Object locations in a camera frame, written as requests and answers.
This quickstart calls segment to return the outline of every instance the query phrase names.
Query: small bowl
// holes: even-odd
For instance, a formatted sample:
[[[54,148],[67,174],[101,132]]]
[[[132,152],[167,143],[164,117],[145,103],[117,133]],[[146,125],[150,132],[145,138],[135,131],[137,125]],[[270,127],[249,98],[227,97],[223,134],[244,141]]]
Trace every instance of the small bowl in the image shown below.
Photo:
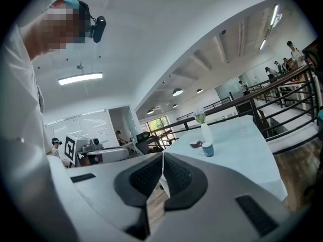
[[[196,149],[196,148],[200,147],[201,145],[202,145],[202,143],[199,140],[194,140],[194,141],[190,142],[190,146],[193,149]]]

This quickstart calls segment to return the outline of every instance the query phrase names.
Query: table surface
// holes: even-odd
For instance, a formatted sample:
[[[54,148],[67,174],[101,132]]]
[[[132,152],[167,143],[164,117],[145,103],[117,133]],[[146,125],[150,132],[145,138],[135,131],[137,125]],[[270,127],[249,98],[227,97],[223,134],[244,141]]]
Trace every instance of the table surface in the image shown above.
[[[214,156],[206,157],[191,141],[204,142],[201,128],[187,131],[164,152],[176,153],[231,168],[280,200],[287,196],[274,156],[249,115],[209,126],[213,135]]]

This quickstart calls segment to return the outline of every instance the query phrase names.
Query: chair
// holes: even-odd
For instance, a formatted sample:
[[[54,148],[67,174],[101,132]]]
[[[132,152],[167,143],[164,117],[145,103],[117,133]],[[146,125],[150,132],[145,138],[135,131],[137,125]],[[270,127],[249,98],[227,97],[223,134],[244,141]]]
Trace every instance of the chair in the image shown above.
[[[137,141],[138,142],[136,143],[136,147],[144,155],[149,154],[151,152],[160,152],[164,150],[159,143],[158,137],[151,135],[149,132],[143,132],[137,135]],[[156,145],[152,151],[150,151],[151,148],[149,147],[149,144],[151,143],[155,143]]]

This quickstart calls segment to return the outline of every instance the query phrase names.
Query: blue cup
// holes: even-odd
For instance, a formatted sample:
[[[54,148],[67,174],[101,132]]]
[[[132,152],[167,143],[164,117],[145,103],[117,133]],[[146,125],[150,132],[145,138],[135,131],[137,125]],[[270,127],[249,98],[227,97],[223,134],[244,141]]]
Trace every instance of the blue cup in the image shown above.
[[[214,155],[214,148],[212,142],[203,143],[202,148],[207,157],[212,157]]]

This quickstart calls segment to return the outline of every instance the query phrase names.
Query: black sticker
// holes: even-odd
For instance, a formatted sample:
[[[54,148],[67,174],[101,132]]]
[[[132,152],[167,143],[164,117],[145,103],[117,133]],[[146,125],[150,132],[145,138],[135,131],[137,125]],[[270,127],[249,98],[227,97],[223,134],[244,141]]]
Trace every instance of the black sticker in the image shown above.
[[[66,137],[64,153],[70,160],[73,160],[74,150],[75,141],[69,137]]]

